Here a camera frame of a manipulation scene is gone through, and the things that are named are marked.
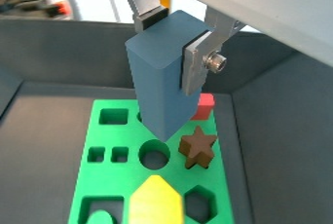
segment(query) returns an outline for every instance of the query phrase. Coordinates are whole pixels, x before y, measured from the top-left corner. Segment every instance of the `green shape sorter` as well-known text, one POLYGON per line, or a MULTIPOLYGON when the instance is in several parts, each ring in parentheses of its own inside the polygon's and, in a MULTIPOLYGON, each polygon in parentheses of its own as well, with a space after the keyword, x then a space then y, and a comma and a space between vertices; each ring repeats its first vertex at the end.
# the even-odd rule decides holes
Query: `green shape sorter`
MULTIPOLYGON (((94 100, 70 204, 69 224, 102 224, 90 220, 98 219, 97 216, 88 219, 89 199, 123 199, 121 223, 127 223, 129 196, 152 174, 161 176, 181 196, 183 210, 185 193, 197 190, 211 203, 212 218, 207 223, 234 223, 218 141, 213 143, 213 160, 207 169, 197 165, 185 169, 185 158, 177 152, 180 136, 192 134, 196 126, 201 127, 204 134, 216 134, 213 113, 205 121, 188 121, 169 140, 161 143, 140 123, 136 100, 94 100), (140 156, 144 150, 159 150, 165 154, 168 162, 163 168, 151 170, 143 166, 140 156)), ((113 223, 112 219, 105 221, 105 224, 108 223, 113 223)), ((184 213, 184 223, 197 222, 184 213)))

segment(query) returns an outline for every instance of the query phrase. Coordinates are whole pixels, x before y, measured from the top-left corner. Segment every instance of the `gray bin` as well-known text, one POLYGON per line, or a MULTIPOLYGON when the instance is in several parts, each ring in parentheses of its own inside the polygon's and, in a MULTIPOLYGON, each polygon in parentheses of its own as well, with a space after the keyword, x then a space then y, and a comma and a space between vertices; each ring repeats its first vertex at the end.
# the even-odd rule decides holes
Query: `gray bin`
MULTIPOLYGON (((0 223, 66 223, 89 110, 135 98, 132 25, 0 20, 0 223)), ((235 223, 333 223, 333 68, 238 33, 209 74, 235 223)))

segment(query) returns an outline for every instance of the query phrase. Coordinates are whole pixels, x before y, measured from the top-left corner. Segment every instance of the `brown star block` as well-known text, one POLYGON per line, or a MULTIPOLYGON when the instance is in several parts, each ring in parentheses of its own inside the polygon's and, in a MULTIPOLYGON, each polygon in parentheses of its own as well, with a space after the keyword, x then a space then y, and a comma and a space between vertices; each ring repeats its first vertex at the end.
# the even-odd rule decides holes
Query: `brown star block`
POLYGON ((191 135, 183 135, 180 138, 177 151, 185 156, 184 167, 191 168, 197 164, 203 168, 208 165, 213 158, 212 146, 216 135, 204 134, 199 126, 195 127, 191 135))

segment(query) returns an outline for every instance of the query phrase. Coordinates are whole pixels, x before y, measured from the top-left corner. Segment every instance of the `red block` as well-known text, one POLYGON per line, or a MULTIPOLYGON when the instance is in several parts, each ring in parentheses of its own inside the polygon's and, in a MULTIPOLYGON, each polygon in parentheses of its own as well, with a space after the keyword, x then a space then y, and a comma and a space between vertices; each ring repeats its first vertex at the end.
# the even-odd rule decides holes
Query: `red block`
POLYGON ((191 120, 207 120, 213 109, 213 95, 201 93, 197 103, 197 110, 191 120))

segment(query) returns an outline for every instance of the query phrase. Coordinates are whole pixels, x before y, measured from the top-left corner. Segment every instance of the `screw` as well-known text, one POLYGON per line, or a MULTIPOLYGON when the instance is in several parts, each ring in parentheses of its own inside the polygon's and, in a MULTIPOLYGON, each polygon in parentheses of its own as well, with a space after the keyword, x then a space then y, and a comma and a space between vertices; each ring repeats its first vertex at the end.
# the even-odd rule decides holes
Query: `screw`
POLYGON ((204 61, 204 65, 212 73, 218 73, 226 65, 226 57, 212 52, 204 61))

